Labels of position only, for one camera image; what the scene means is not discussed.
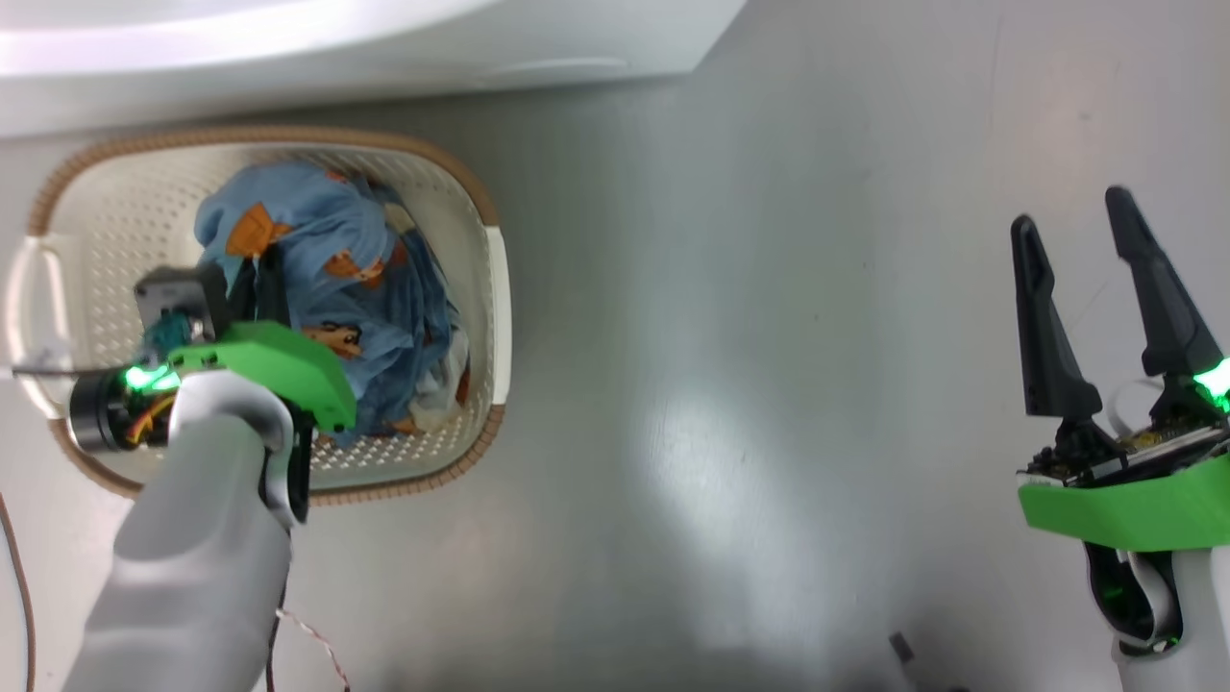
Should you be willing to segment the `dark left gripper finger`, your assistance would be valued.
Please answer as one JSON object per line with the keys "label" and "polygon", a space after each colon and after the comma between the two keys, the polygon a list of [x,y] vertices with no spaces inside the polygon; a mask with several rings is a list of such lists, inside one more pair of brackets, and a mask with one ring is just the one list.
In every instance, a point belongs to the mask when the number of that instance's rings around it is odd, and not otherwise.
{"label": "dark left gripper finger", "polygon": [[256,284],[258,269],[251,261],[244,261],[237,267],[236,277],[229,288],[229,310],[234,321],[255,321],[258,315]]}
{"label": "dark left gripper finger", "polygon": [[283,270],[283,254],[277,245],[264,250],[258,261],[258,320],[290,327],[290,311]]}

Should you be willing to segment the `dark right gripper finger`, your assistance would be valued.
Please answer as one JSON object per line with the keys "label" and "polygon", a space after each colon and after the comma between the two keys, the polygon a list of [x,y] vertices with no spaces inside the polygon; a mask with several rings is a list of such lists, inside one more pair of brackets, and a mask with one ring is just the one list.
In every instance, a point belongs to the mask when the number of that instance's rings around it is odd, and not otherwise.
{"label": "dark right gripper finger", "polygon": [[1224,355],[1168,254],[1159,245],[1132,192],[1111,186],[1105,206],[1121,261],[1132,272],[1145,336],[1141,365],[1148,376],[1198,376]]}
{"label": "dark right gripper finger", "polygon": [[1055,277],[1037,225],[1028,215],[1010,229],[1018,344],[1028,415],[1095,415],[1103,409],[1098,390],[1082,377],[1057,311]]}

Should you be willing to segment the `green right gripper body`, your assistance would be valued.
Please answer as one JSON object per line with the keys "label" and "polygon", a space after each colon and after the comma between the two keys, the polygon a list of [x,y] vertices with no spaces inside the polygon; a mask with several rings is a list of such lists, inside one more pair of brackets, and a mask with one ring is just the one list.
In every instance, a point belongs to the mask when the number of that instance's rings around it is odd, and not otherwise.
{"label": "green right gripper body", "polygon": [[1134,553],[1228,543],[1228,363],[1165,372],[1149,424],[1109,433],[1079,371],[1025,366],[1028,415],[1058,419],[1054,442],[1018,472],[1026,522]]}

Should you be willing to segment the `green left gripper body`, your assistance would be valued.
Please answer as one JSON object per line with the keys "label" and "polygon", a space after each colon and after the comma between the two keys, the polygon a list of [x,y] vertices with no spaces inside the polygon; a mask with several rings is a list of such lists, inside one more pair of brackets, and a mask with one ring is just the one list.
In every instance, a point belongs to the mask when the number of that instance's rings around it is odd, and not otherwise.
{"label": "green left gripper body", "polygon": [[294,428],[355,427],[355,392],[326,345],[274,321],[237,321],[216,340],[193,337],[184,321],[161,321],[146,329],[133,363],[79,374],[69,398],[71,438],[89,454],[165,447],[173,415],[198,402],[184,390],[188,377],[207,372],[232,372],[267,390]]}

